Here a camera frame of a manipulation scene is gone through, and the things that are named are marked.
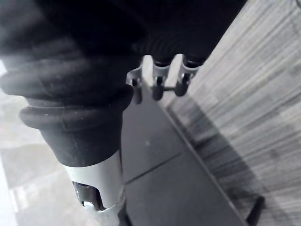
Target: silver metal ferrule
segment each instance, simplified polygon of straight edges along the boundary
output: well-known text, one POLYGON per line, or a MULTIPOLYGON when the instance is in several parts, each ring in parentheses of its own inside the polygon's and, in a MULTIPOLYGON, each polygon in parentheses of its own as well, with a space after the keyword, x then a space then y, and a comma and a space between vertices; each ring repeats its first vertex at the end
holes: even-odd
POLYGON ((139 67, 129 71, 127 73, 127 84, 135 87, 141 87, 142 84, 142 63, 139 67))
POLYGON ((120 153, 87 167, 69 167, 65 169, 71 181, 96 188, 101 197, 103 210, 97 210, 93 203, 83 201, 102 226, 119 226, 119 212, 125 205, 125 187, 122 178, 120 153))
POLYGON ((200 66, 198 67, 187 67, 185 66, 185 64, 183 63, 183 61, 181 62, 181 66, 179 69, 179 73, 178 73, 178 82, 180 84, 182 84, 183 82, 183 78, 186 74, 190 75, 190 79, 189 82, 191 81, 191 79, 193 79, 193 77, 196 75, 196 73, 198 72, 200 66))
POLYGON ((159 77, 162 78, 162 84, 164 85, 167 78, 168 78, 168 73, 169 73, 170 65, 164 66, 164 67, 159 67, 155 64, 152 66, 152 78, 154 81, 154 85, 157 85, 157 80, 159 77))

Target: black rubber grip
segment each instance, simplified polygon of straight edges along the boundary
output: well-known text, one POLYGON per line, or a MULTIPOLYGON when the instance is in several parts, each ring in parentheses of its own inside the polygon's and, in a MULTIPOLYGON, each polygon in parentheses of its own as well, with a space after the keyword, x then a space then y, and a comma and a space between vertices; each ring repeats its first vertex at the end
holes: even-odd
POLYGON ((188 84, 183 82, 183 83, 179 83, 179 81, 177 81, 177 84, 175 85, 175 89, 174 89, 174 93, 178 96, 178 97, 182 97, 186 94, 187 90, 188 90, 188 84))
POLYGON ((152 98, 156 101, 162 99, 164 94, 164 86, 157 85, 152 87, 152 98))
POLYGON ((134 88, 134 95, 133 95, 133 102, 137 105, 141 104, 142 102, 142 88, 141 87, 135 87, 134 88))

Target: gray wood grain surface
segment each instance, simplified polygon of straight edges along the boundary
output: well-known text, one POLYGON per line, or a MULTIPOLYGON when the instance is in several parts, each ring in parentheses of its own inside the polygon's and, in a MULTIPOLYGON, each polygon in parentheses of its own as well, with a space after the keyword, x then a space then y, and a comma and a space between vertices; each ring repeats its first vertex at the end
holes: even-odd
MULTIPOLYGON (((300 5, 248 1, 187 96, 162 100, 244 216, 266 196, 261 226, 301 226, 300 5)), ((150 67, 146 58, 149 84, 150 67)))

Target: black plastic part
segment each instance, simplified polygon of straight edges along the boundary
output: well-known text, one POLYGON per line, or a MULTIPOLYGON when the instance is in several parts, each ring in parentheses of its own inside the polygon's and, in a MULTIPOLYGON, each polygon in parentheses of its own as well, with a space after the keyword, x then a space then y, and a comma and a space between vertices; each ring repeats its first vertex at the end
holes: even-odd
POLYGON ((179 83, 179 81, 177 81, 177 84, 175 85, 174 93, 178 97, 182 97, 187 93, 188 86, 189 85, 187 83, 179 83))
POLYGON ((94 205, 97 211, 106 209, 103 206, 103 201, 97 188, 77 182, 73 182, 73 186, 76 192, 77 199, 82 206, 84 206, 84 202, 90 202, 94 205))
POLYGON ((156 101, 162 99, 164 93, 164 86, 162 85, 155 85, 152 87, 152 98, 156 101))
POLYGON ((189 82, 190 82, 190 74, 186 73, 186 74, 184 74, 184 76, 182 78, 182 83, 177 81, 177 83, 175 85, 174 93, 178 97, 184 96, 188 90, 189 82))
POLYGON ((257 226, 261 212, 265 206, 265 198, 260 196, 257 198, 255 205, 253 206, 246 221, 249 226, 257 226))
POLYGON ((141 104, 143 97, 142 97, 142 87, 134 87, 134 95, 133 95, 133 102, 137 105, 141 104))
POLYGON ((166 67, 170 65, 173 59, 174 56, 170 56, 170 57, 152 56, 154 65, 158 67, 166 67))
POLYGON ((183 56, 183 64, 186 67, 195 68, 204 64, 206 61, 203 57, 195 57, 195 56, 183 56))

